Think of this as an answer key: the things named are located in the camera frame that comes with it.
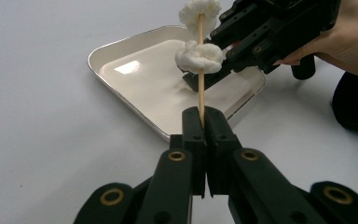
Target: bamboo skewer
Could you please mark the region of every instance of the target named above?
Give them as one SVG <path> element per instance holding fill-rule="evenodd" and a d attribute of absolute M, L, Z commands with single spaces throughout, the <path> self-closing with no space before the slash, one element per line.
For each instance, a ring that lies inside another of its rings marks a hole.
<path fill-rule="evenodd" d="M 199 14 L 197 25 L 199 31 L 199 45 L 203 45 L 203 24 L 204 14 Z M 204 91 L 205 91 L 205 75 L 203 68 L 199 70 L 199 112 L 200 112 L 200 120 L 202 128 L 204 128 L 205 124 L 205 103 L 204 103 Z"/>

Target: white table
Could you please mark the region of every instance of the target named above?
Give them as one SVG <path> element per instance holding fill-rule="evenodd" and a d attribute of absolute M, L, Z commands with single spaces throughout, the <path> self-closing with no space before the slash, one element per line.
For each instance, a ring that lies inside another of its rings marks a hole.
<path fill-rule="evenodd" d="M 0 223 L 72 223 L 98 187 L 136 186 L 168 144 L 88 69 L 90 52 L 180 24 L 186 1 L 0 1 Z M 223 1 L 224 10 L 231 1 Z M 358 134 L 334 119 L 342 71 L 288 67 L 230 121 L 296 186 L 330 180 L 358 192 Z M 232 223 L 227 197 L 194 201 L 194 223 Z"/>

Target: marshmallow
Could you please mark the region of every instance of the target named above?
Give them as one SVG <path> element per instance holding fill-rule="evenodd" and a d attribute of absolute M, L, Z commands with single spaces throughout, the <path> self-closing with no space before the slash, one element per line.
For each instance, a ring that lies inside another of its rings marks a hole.
<path fill-rule="evenodd" d="M 185 43 L 185 48 L 175 54 L 176 64 L 184 71 L 197 74 L 200 68 L 205 74 L 216 73 L 222 68 L 222 50 L 213 44 L 198 45 L 195 40 Z"/>
<path fill-rule="evenodd" d="M 179 20 L 193 36 L 198 36 L 198 16 L 204 14 L 203 38 L 205 38 L 216 26 L 216 18 L 220 9 L 219 0 L 190 0 L 179 11 Z"/>

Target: hand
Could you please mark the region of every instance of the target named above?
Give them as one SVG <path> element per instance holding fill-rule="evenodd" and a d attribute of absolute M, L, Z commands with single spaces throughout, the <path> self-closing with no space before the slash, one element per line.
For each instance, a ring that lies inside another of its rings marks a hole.
<path fill-rule="evenodd" d="M 298 65 L 314 53 L 320 59 L 358 76 L 358 0 L 341 0 L 336 25 L 275 64 Z"/>

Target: metal tray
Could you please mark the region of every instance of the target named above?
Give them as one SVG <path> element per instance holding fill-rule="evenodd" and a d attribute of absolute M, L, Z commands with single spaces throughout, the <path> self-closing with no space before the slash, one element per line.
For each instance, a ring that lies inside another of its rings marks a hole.
<path fill-rule="evenodd" d="M 89 55 L 89 68 L 101 82 L 166 141 L 170 134 L 182 132 L 182 111 L 198 105 L 198 94 L 186 86 L 174 60 L 189 39 L 186 28 L 165 26 L 99 47 Z M 205 104 L 229 119 L 264 84 L 257 68 L 246 68 L 208 89 Z"/>

